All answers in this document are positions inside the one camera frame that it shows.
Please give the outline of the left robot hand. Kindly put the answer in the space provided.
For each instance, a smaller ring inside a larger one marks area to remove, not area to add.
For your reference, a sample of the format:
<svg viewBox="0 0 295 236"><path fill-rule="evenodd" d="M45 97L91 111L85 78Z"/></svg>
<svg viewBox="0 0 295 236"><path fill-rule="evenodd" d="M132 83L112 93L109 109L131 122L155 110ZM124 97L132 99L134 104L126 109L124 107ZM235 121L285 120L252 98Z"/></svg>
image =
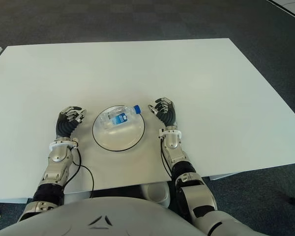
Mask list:
<svg viewBox="0 0 295 236"><path fill-rule="evenodd" d="M64 108L56 123L56 138L70 138L72 132L82 123L86 112L86 109L78 106Z"/></svg>

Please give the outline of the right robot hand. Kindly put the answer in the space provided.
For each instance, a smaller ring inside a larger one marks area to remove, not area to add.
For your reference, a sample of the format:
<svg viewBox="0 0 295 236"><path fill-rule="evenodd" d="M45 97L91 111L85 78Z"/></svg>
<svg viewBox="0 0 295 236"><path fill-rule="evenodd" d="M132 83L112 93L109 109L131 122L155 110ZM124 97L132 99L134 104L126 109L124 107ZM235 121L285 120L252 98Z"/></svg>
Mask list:
<svg viewBox="0 0 295 236"><path fill-rule="evenodd" d="M155 100L156 105L148 105L149 110L167 126L177 126L176 111L173 101L166 97Z"/></svg>

